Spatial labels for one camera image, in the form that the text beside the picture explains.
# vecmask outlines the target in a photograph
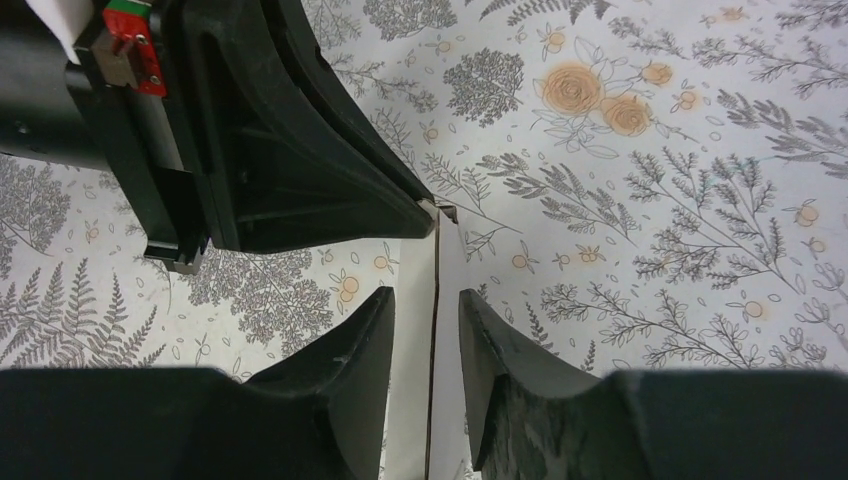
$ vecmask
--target orange rose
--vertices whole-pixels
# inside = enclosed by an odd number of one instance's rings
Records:
[[[636,137],[651,124],[651,107],[633,97],[605,98],[601,101],[604,121],[619,135]]]
[[[653,85],[665,85],[671,80],[671,67],[664,63],[652,63],[642,69],[642,80]]]
[[[563,65],[548,75],[543,99],[552,109],[568,115],[593,110],[603,98],[603,85],[585,65]]]

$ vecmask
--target floral pattern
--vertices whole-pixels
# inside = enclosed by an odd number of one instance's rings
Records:
[[[848,1],[303,3],[457,207],[469,286],[543,348],[596,375],[848,366]],[[178,278],[108,174],[3,158],[0,183],[4,366],[246,378],[402,274],[366,240]]]

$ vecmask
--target black plastic claw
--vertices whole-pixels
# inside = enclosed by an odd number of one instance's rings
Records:
[[[460,297],[483,480],[843,478],[848,380],[823,372],[620,371],[599,380]]]
[[[384,287],[245,384],[211,369],[0,372],[2,477],[376,480],[393,333]]]

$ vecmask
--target black cylinder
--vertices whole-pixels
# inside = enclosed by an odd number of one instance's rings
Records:
[[[107,170],[68,93],[68,57],[25,0],[0,0],[0,152]]]

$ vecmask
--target white patterned fabric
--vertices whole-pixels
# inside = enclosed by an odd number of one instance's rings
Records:
[[[458,207],[470,286],[544,348],[599,376],[848,366],[848,1],[304,6]],[[362,240],[213,250],[189,278],[144,245],[111,175],[0,160],[0,364],[245,378],[402,267],[399,242]]]

